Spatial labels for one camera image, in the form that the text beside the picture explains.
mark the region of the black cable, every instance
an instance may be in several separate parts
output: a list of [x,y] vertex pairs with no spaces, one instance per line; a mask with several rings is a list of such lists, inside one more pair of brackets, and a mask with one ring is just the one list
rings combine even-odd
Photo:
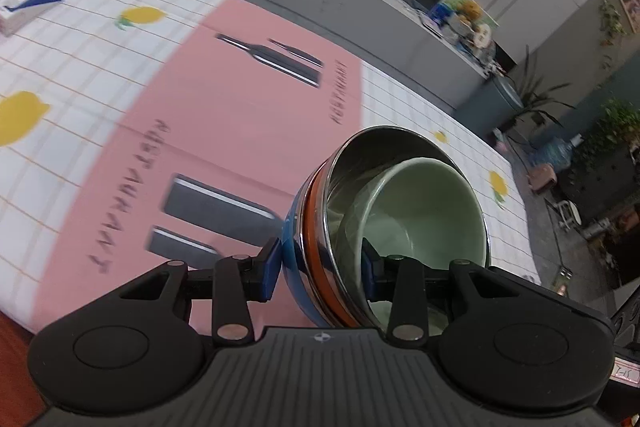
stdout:
[[[512,142],[514,142],[514,143],[520,144],[519,142],[517,142],[516,140],[512,139],[512,138],[511,138],[511,137],[509,137],[509,136],[507,136],[507,140],[511,140],[511,141],[512,141]],[[516,156],[518,157],[518,160],[520,160],[520,161],[521,161],[522,166],[524,167],[525,171],[527,171],[527,174],[529,174],[529,167],[527,167],[527,164],[526,164],[526,163],[525,163],[525,161],[522,159],[522,156],[520,156],[520,155],[518,154],[518,151],[516,150],[516,148],[515,148],[513,145],[511,145],[511,150],[512,150],[514,153],[516,153]]]
[[552,206],[552,203],[547,200],[546,198],[543,198],[545,200],[545,206],[546,206],[546,213],[549,216],[549,222],[551,224],[551,230],[554,233],[554,239],[556,240],[556,248],[558,248],[558,257],[560,259],[560,266],[564,266],[564,261],[562,260],[562,252],[560,250],[560,242],[558,241],[558,234],[556,233],[556,227],[554,227],[554,218],[551,217],[551,212],[549,211],[549,208],[552,208],[556,213],[559,214],[558,210],[556,210],[556,208],[554,206]]
[[405,4],[407,4],[407,6],[411,9],[413,9],[415,11],[415,14],[418,16],[418,20],[420,21],[420,24],[422,25],[423,28],[425,28],[426,30],[428,30],[430,33],[432,33],[435,37],[441,39],[442,35],[438,35],[433,28],[431,28],[430,26],[428,26],[427,24],[424,23],[424,21],[422,20],[422,15],[424,15],[425,17],[428,17],[428,15],[423,12],[420,8],[418,8],[417,6],[417,1],[416,0],[409,0],[411,1],[411,3],[407,3],[405,0],[401,0],[403,1]]
[[531,144],[530,144],[530,143],[528,143],[528,142],[527,142],[527,143],[519,142],[518,140],[516,140],[516,139],[512,138],[511,136],[507,136],[507,140],[511,140],[512,142],[517,143],[518,145],[522,145],[522,146],[526,146],[526,145],[528,145],[529,147],[531,147]]

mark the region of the lemon print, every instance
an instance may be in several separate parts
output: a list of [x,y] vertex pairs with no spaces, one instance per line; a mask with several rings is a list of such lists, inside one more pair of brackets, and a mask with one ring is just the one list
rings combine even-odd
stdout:
[[127,8],[120,14],[116,24],[120,29],[123,26],[133,26],[134,24],[151,24],[159,21],[164,15],[165,13],[162,10],[151,6]]
[[0,102],[0,146],[25,136],[49,110],[38,96],[29,91],[12,94]]
[[489,182],[491,183],[491,187],[494,190],[494,199],[495,202],[498,203],[500,208],[502,208],[502,204],[504,203],[504,198],[507,197],[509,193],[507,189],[507,185],[504,182],[504,179],[498,172],[489,171]]
[[435,133],[433,133],[433,136],[436,138],[436,140],[438,140],[440,143],[449,143],[449,139],[447,139],[447,135],[444,134],[443,131],[437,131]]

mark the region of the green plant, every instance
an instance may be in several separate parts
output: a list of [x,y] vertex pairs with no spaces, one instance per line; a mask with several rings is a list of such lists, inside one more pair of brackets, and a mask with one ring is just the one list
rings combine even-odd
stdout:
[[591,170],[599,157],[613,152],[622,144],[628,146],[640,139],[640,110],[616,98],[607,100],[602,108],[603,115],[591,126],[584,141],[574,151],[574,170]]
[[606,37],[600,45],[612,46],[615,38],[626,35],[626,30],[622,22],[620,22],[622,16],[620,12],[616,10],[616,7],[607,0],[602,0],[598,10],[600,11],[600,31],[603,32]]
[[[620,12],[608,0],[602,0],[598,7],[600,12],[600,31],[604,33],[604,40],[600,41],[601,46],[613,46],[616,41],[620,41],[626,35],[626,30],[622,25]],[[602,55],[602,70],[610,70],[613,67],[614,58],[610,54]]]
[[561,102],[560,100],[556,100],[556,98],[552,95],[554,91],[570,86],[570,82],[564,82],[552,87],[547,87],[546,89],[538,92],[538,89],[540,89],[542,81],[544,80],[544,75],[541,74],[540,76],[536,76],[537,66],[538,54],[533,53],[533,55],[530,55],[529,47],[527,46],[527,54],[524,60],[524,68],[522,71],[521,81],[516,82],[511,77],[509,77],[511,79],[511,82],[513,82],[518,96],[520,97],[520,101],[522,102],[522,109],[513,117],[511,121],[507,123],[507,125],[503,127],[506,128],[513,126],[516,120],[521,120],[526,114],[538,116],[539,119],[542,120],[549,119],[552,122],[562,126],[558,119],[556,119],[553,115],[549,114],[542,108],[545,107],[545,105],[549,105],[552,103],[558,103],[560,105],[564,105],[564,107],[570,107],[572,109],[575,108],[573,105]]

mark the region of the pink printed mat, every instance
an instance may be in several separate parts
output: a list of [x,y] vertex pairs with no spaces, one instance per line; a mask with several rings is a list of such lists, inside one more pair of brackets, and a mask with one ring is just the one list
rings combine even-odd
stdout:
[[[306,177],[377,124],[449,153],[494,264],[540,282],[506,160],[391,77],[244,1],[64,0],[0,40],[0,97],[0,310],[30,330],[167,259],[256,254]],[[3,141],[14,123],[2,107],[17,103],[36,116]],[[250,308],[258,331],[309,325],[283,278]],[[194,301],[191,324],[209,331],[210,303]]]

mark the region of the bowl rim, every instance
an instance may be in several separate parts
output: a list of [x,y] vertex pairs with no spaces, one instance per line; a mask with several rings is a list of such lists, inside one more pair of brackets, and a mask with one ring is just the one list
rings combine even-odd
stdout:
[[319,293],[321,301],[330,309],[332,315],[338,318],[339,323],[343,327],[357,328],[360,326],[358,320],[353,317],[350,310],[340,299],[339,287],[332,287],[332,283],[327,277],[326,270],[322,265],[318,242],[316,241],[316,220],[315,220],[315,201],[319,193],[320,176],[316,176],[309,187],[308,201],[303,209],[302,219],[302,237],[305,245],[305,262],[308,263],[309,279],[313,281],[316,290]]
[[[316,232],[321,232],[320,235],[316,235],[316,241],[320,243],[318,245],[318,251],[319,253],[324,252],[325,258],[329,261],[329,263],[331,263],[331,266],[332,266],[332,270],[329,271],[325,269],[324,273],[327,274],[327,272],[329,272],[328,276],[334,280],[334,286],[337,288],[340,294],[340,301],[342,302],[342,305],[345,308],[347,308],[352,315],[358,318],[358,320],[360,321],[359,326],[361,327],[373,326],[373,327],[377,327],[381,331],[383,331],[382,324],[373,314],[373,311],[371,310],[368,302],[367,302],[366,308],[364,309],[362,309],[359,303],[354,302],[352,296],[350,295],[350,293],[348,292],[344,284],[344,280],[342,279],[342,277],[340,276],[340,273],[338,272],[338,266],[335,261],[335,255],[334,255],[334,252],[331,246],[331,241],[329,240],[329,235],[328,235],[328,222],[326,217],[326,211],[327,211],[328,197],[330,195],[329,191],[330,191],[330,181],[332,179],[332,174],[344,150],[347,149],[347,147],[349,147],[356,139],[358,139],[362,135],[368,134],[371,132],[380,131],[383,129],[411,134],[417,137],[418,139],[427,142],[430,146],[438,150],[439,153],[444,158],[446,158],[447,161],[449,162],[449,163],[446,163],[446,162],[443,162],[443,163],[455,169],[458,172],[458,174],[460,174],[460,176],[462,176],[465,182],[469,185],[471,190],[473,190],[473,187],[471,187],[471,184],[466,179],[464,172],[462,172],[462,170],[457,165],[457,163],[455,163],[440,146],[438,146],[435,142],[433,142],[426,136],[423,136],[421,134],[416,133],[415,131],[412,131],[410,129],[407,129],[405,127],[400,127],[397,125],[378,125],[378,126],[372,126],[372,127],[367,127],[365,129],[361,129],[357,133],[353,134],[353,136],[351,136],[348,140],[346,140],[337,150],[335,150],[334,153],[331,156],[329,156],[329,158],[323,164],[322,173],[318,172],[318,174],[316,175],[316,179],[314,181],[315,183],[322,185],[322,189],[321,189],[321,193],[319,194],[319,197],[314,200],[313,205],[316,208],[315,230]],[[490,240],[490,236],[486,226],[486,218],[485,218],[484,212],[482,212],[481,215],[482,215],[482,223],[484,225],[484,233],[486,237],[486,259],[485,259],[484,265],[485,267],[488,267],[491,263],[491,240]]]
[[[465,190],[467,191],[467,194],[470,196],[468,198],[468,200],[470,202],[472,202],[473,206],[475,207],[475,210],[477,211],[477,215],[480,217],[479,219],[479,223],[481,224],[480,226],[480,230],[482,231],[482,238],[480,240],[480,243],[484,244],[484,259],[482,260],[482,264],[484,264],[486,262],[486,258],[487,258],[487,233],[486,233],[486,228],[485,228],[485,223],[484,223],[484,216],[483,216],[483,212],[482,212],[482,208],[480,206],[480,203],[478,201],[478,198],[476,197],[476,193],[473,190],[473,187],[466,181],[466,179],[457,171],[455,170],[452,166],[447,165],[446,163],[436,159],[436,158],[427,158],[424,156],[416,156],[414,158],[409,158],[407,160],[404,160],[394,166],[392,166],[391,168],[388,168],[387,170],[381,172],[378,176],[376,176],[375,178],[373,178],[369,183],[367,183],[367,185],[369,185],[371,182],[375,181],[376,178],[379,178],[378,181],[374,184],[374,188],[373,190],[370,191],[369,196],[367,197],[366,200],[366,204],[365,204],[365,210],[362,213],[362,219],[360,219],[358,221],[358,231],[357,231],[357,243],[360,244],[360,247],[362,248],[362,240],[364,239],[364,229],[366,227],[367,224],[367,220],[369,219],[369,215],[371,213],[371,211],[373,210],[373,206],[376,203],[376,200],[378,199],[378,197],[380,196],[380,194],[382,193],[382,191],[384,190],[384,188],[388,185],[388,183],[396,177],[397,174],[399,174],[400,172],[406,171],[408,168],[411,168],[412,166],[416,166],[416,165],[437,165],[439,168],[444,168],[446,171],[449,171],[450,173],[452,173],[455,177],[456,177],[456,181],[460,182],[460,186],[464,187]],[[361,189],[361,192],[367,187],[367,185],[365,185],[365,187],[363,187]],[[342,224],[344,223],[344,219],[342,220],[341,224],[340,224],[340,228],[342,228]],[[364,295],[364,290],[362,288],[362,276],[361,276],[361,270],[362,270],[362,260],[359,257],[354,257],[353,261],[356,264],[355,270],[354,270],[354,274],[356,275],[356,286],[357,286],[357,290],[358,290],[358,297],[360,298],[360,304],[363,305],[364,303],[366,303],[367,307],[370,309],[369,306],[369,301],[367,301],[366,296]]]
[[313,308],[315,309],[316,312],[318,312],[322,320],[324,320],[327,323],[327,325],[331,326],[332,324],[335,324],[335,317],[322,302],[322,299],[318,293],[318,289],[314,285],[314,282],[311,278],[309,267],[308,267],[308,260],[306,259],[305,243],[303,240],[303,233],[302,233],[302,221],[304,219],[303,211],[308,201],[310,186],[313,180],[318,175],[318,172],[320,171],[321,168],[322,166],[316,169],[316,171],[313,172],[313,174],[311,174],[306,179],[305,183],[300,188],[300,191],[297,195],[295,208],[293,208],[293,211],[291,213],[292,214],[291,215],[291,219],[292,219],[291,232],[292,232],[292,247],[294,249],[293,255],[296,258],[296,262],[298,262],[298,260],[302,260],[302,263],[304,264],[304,267],[305,267],[304,271],[301,269],[296,270],[296,275],[299,278],[300,282],[302,283],[305,294],[310,301],[309,303],[305,303],[305,305],[310,304],[311,306],[313,306]]

